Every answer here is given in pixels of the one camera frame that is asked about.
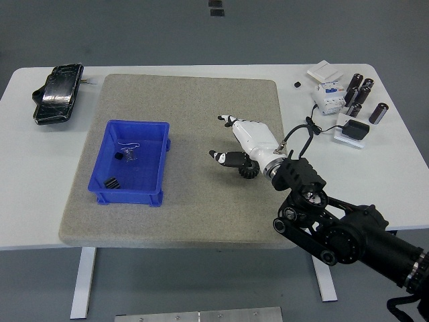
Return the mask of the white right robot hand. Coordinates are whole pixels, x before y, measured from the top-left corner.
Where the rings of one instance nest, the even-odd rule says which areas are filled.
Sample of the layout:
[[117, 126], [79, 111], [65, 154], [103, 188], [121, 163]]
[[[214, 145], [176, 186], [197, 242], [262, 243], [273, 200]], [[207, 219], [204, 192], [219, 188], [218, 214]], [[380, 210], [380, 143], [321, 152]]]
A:
[[264, 176], [273, 178], [286, 157], [277, 151], [279, 146], [268, 126], [262, 122], [249, 121], [220, 115], [218, 119], [231, 127], [233, 134], [242, 147], [241, 152], [215, 152], [210, 156], [220, 165], [238, 168], [245, 178], [254, 178], [254, 172], [260, 171]]

